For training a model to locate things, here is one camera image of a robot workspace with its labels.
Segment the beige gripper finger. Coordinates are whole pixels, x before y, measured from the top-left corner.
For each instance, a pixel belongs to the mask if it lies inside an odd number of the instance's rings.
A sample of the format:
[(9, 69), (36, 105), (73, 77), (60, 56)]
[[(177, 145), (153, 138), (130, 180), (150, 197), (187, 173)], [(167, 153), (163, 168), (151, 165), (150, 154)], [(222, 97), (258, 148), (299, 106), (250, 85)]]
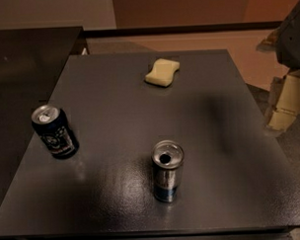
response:
[(290, 69), (270, 85), (264, 114), (264, 128), (269, 133), (283, 133), (300, 114), (300, 69)]

